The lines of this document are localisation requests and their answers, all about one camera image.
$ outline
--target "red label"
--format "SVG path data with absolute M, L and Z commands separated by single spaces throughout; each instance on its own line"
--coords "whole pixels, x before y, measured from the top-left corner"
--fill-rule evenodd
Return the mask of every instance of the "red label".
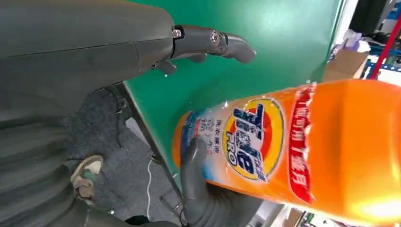
M 310 169 L 306 162 L 308 153 L 306 130 L 310 128 L 309 104 L 314 92 L 313 84 L 303 88 L 296 94 L 294 112 L 292 114 L 288 143 L 288 176 L 291 190 L 303 201 L 310 203 Z

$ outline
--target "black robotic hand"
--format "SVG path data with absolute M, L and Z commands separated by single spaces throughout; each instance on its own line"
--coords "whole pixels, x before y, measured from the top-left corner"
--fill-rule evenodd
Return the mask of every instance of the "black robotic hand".
M 189 226 L 246 226 L 262 200 L 207 184 L 202 174 L 206 154 L 206 143 L 194 139 L 181 159 L 183 212 Z

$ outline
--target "green table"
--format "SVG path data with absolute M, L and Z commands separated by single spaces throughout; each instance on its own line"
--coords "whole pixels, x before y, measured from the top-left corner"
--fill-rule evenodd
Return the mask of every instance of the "green table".
M 176 24 L 207 26 L 241 35 L 255 61 L 208 56 L 201 64 L 174 61 L 175 74 L 154 70 L 125 82 L 145 126 L 177 176 L 171 157 L 174 128 L 189 110 L 213 106 L 307 80 L 320 81 L 342 0 L 137 0 L 167 10 Z M 179 177 L 174 177 L 180 187 Z

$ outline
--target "cardboard box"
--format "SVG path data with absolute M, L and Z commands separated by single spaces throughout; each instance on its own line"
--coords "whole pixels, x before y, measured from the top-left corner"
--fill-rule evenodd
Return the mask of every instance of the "cardboard box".
M 340 50 L 336 58 L 327 64 L 323 82 L 360 78 L 368 56 L 368 53 Z

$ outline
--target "shoe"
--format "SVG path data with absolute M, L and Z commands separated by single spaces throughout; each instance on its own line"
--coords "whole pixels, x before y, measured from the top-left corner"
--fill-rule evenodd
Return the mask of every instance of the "shoe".
M 93 155 L 85 158 L 75 169 L 70 180 L 79 198 L 85 201 L 93 198 L 93 181 L 100 173 L 102 165 L 103 157 Z

